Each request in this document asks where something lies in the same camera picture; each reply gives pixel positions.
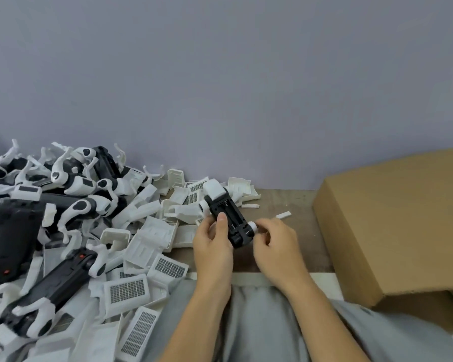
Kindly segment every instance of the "right hand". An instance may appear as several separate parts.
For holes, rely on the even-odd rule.
[[[286,296],[310,279],[305,266],[297,234],[280,219],[255,221],[260,229],[254,237],[254,257],[260,271]]]

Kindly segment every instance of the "cardboard box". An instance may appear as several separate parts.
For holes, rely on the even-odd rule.
[[[329,176],[314,211],[347,301],[453,307],[453,149]]]

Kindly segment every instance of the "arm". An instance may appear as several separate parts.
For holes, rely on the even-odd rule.
[[[255,236],[255,261],[290,301],[312,360],[368,362],[366,354],[310,277],[296,232],[279,219],[260,219],[256,223],[269,233]]]
[[[211,240],[209,217],[198,227],[193,251],[198,280],[193,296],[169,341],[160,362],[211,362],[223,309],[231,295],[233,247],[228,240],[228,223],[220,213],[216,235]]]

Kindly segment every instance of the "hand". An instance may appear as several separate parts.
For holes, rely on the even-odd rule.
[[[255,223],[268,231],[254,237],[255,261],[274,286],[288,296],[310,279],[298,246],[297,234],[277,218],[259,219]]]
[[[197,287],[195,292],[219,297],[225,306],[231,295],[231,276],[233,273],[233,246],[228,240],[228,220],[220,213],[216,227],[212,216],[199,225],[193,239],[193,252],[197,267]]]

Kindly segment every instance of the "left hand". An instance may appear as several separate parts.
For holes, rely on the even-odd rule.
[[[195,292],[214,295],[225,306],[231,295],[233,246],[228,240],[228,220],[225,213],[218,215],[215,231],[210,233],[214,221],[212,216],[205,218],[193,239],[197,267]]]

